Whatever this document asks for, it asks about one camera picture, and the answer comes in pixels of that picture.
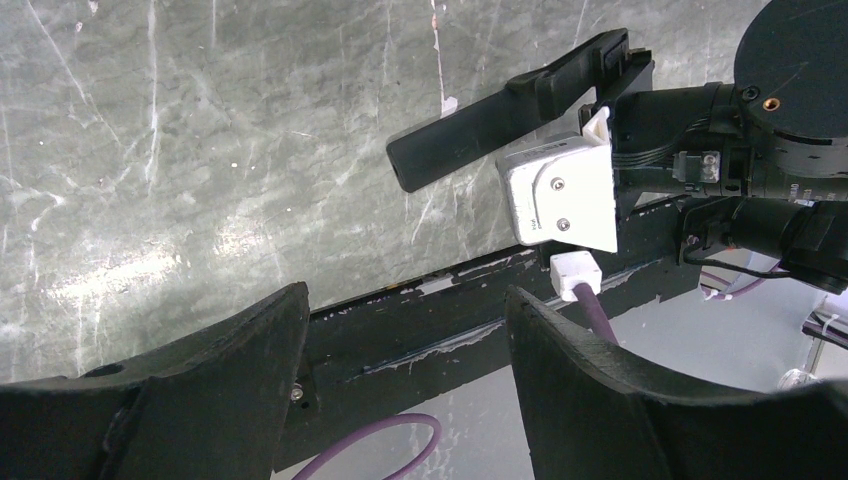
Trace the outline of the black remote control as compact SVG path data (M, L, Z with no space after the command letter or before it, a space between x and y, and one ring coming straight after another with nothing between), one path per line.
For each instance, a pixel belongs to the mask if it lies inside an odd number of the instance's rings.
M551 95L504 88L386 146L400 187L413 193L559 118L587 90Z

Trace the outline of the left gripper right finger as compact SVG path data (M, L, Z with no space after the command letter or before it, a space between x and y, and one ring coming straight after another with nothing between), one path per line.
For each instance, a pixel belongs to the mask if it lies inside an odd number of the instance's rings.
M760 393L653 363L529 292L506 295L538 479L843 479L847 384Z

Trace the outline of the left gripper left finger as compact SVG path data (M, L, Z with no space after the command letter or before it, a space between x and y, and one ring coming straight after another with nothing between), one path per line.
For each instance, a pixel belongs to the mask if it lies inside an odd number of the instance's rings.
M2 477L269 478L308 319L293 283L80 377L3 385Z

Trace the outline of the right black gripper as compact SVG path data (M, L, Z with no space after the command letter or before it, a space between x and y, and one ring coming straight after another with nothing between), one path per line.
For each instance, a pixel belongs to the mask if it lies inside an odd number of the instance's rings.
M506 84L516 100L510 118L520 123L555 120L595 88L597 99L580 108L579 120L584 126L601 108L609 109L607 126L619 219L631 214L641 195L640 190L624 183L621 173L656 160L656 149L637 138L647 129L635 124L637 96L653 89L654 66L651 51L629 49L629 32L622 28L597 34L550 64Z

